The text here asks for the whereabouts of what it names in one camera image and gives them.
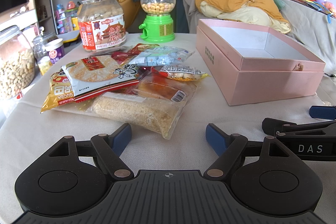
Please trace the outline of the orange beanbag chair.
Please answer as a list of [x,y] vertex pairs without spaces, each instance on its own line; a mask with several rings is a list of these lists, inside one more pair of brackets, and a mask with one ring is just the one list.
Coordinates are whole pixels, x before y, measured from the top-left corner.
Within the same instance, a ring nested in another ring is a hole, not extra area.
[[140,9],[140,1],[133,0],[117,0],[120,6],[123,9],[124,20],[125,20],[125,28],[129,28],[132,23],[135,21],[139,9]]

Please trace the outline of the yellow orange blanket pile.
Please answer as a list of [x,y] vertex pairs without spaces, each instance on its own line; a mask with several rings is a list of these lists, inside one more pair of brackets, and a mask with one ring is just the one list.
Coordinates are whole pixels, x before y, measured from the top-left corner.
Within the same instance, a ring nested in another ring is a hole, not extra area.
[[282,34],[291,31],[280,12],[285,7],[282,0],[195,0],[195,5],[209,18],[271,27]]

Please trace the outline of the red quail egg pouch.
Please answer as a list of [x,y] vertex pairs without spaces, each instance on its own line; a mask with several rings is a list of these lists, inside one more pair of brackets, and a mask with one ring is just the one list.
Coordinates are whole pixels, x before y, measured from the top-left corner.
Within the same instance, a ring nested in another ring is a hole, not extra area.
[[133,48],[127,51],[116,51],[111,54],[111,57],[117,61],[120,65],[125,65],[131,59],[133,59],[135,56],[138,56],[140,53],[142,53],[145,50],[148,50],[149,48],[158,47],[158,44],[143,44],[138,43]]

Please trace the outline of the pink gift box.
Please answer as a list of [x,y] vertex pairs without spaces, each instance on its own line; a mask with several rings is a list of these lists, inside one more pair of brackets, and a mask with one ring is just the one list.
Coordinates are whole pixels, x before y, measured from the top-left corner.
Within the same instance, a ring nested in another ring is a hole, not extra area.
[[230,106],[312,96],[325,63],[273,28],[201,19],[196,47]]

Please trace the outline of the grey sofa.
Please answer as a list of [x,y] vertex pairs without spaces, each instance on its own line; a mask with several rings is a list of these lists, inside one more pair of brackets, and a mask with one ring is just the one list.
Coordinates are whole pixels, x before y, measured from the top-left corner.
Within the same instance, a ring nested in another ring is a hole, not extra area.
[[[280,12],[291,28],[287,35],[322,59],[326,63],[325,73],[335,74],[335,19],[328,19],[325,14],[292,0],[282,2],[285,6]],[[242,7],[232,13],[224,13],[220,18],[274,29],[280,27],[256,7]]]

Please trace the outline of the large glass peanut jar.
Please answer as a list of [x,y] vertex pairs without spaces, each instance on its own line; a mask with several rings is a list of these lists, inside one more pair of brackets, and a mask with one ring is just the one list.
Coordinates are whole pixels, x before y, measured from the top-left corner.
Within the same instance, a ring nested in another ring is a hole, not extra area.
[[13,98],[35,77],[33,49],[18,26],[1,30],[1,98]]

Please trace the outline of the blue candy bag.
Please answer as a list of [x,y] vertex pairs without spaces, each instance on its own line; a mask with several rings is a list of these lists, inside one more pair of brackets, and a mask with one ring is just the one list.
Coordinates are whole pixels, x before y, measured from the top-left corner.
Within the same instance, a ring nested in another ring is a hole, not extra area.
[[194,52],[183,48],[161,46],[152,47],[133,57],[128,64],[139,67],[159,67],[175,65],[185,62]]

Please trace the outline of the purple paper cup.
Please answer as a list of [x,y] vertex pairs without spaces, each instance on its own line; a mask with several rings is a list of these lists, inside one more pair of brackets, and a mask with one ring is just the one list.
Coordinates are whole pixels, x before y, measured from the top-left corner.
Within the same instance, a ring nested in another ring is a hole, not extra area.
[[47,43],[45,45],[45,49],[49,55],[52,64],[58,62],[65,55],[63,39],[61,38],[52,40]]

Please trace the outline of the yellow guoba snack bag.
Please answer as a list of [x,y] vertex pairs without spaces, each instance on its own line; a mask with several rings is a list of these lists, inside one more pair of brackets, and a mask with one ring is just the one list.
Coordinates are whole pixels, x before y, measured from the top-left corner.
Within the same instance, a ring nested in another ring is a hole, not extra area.
[[85,81],[76,80],[73,77],[69,80],[68,75],[62,69],[51,75],[50,91],[43,103],[41,113],[75,101],[79,84],[83,85]]

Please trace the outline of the colourful toys on sofa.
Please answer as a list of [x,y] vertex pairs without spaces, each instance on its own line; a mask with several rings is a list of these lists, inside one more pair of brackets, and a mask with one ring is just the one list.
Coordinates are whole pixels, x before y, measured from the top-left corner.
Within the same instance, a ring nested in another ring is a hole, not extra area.
[[295,0],[298,3],[305,5],[317,12],[327,16],[327,22],[330,24],[331,19],[335,19],[335,5],[329,1],[318,2],[317,0]]

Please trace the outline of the clear breadcrumb roll packet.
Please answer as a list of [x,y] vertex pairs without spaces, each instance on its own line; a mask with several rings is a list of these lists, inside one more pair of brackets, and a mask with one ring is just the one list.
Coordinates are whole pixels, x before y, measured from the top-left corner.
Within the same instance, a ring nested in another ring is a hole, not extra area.
[[171,100],[107,92],[80,102],[77,109],[113,121],[140,126],[169,140],[184,108],[192,98],[193,93],[187,95],[181,90]]

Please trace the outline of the brown bread packet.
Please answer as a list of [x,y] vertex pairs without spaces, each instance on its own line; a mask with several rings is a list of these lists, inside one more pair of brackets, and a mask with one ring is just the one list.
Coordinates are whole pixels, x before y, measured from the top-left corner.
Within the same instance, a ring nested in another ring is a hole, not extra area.
[[188,103],[196,90],[197,86],[193,83],[183,83],[151,74],[141,79],[138,84],[128,88],[126,94]]

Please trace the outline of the white peanut snack packet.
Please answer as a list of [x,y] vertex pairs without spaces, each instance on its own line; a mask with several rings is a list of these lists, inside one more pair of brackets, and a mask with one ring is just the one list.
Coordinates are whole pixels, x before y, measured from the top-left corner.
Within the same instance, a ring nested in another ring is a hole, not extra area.
[[203,71],[186,65],[165,65],[158,73],[163,77],[180,82],[194,82],[209,76]]

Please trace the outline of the peanut jar gold lid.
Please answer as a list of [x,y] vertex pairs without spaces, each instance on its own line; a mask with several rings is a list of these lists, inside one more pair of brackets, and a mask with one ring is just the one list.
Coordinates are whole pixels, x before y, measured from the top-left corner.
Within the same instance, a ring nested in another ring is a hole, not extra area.
[[117,0],[81,0],[77,19],[86,51],[104,50],[126,41],[124,12]]

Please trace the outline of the rice cracker packet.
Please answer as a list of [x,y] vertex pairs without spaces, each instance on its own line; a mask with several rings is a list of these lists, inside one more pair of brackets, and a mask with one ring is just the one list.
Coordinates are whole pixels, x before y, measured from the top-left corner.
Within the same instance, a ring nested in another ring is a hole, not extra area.
[[86,57],[63,65],[62,70],[70,81],[75,102],[127,88],[143,77],[138,66],[121,65],[110,55]]

